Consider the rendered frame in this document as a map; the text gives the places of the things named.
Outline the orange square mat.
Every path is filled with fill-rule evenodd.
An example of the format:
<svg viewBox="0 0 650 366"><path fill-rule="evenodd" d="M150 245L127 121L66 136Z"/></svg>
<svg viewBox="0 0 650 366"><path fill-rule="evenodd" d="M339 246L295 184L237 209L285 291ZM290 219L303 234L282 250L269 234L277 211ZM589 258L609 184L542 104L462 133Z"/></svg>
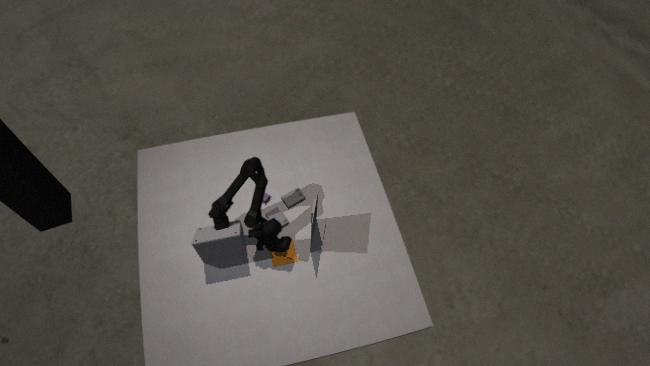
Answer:
<svg viewBox="0 0 650 366"><path fill-rule="evenodd" d="M297 262L295 248L292 240L289 245L289 249L287 250L287 253L277 252L277 251L270 251L270 253L271 253L273 267Z"/></svg>

